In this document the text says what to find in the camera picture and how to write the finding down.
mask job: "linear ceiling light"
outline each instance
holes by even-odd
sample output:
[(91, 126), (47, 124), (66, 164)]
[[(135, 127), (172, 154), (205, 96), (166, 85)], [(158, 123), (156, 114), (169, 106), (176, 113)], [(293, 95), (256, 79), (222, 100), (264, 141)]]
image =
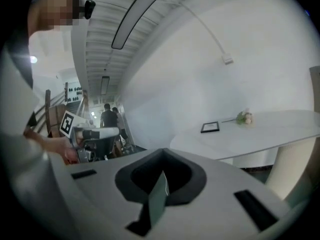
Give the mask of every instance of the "linear ceiling light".
[(112, 42), (113, 49), (121, 50), (124, 47), (131, 31), (134, 29), (137, 22), (155, 1), (156, 0), (133, 1), (130, 8), (126, 11), (118, 30), (116, 31)]
[(107, 94), (107, 89), (109, 85), (110, 77), (109, 76), (103, 76), (101, 80), (101, 95)]

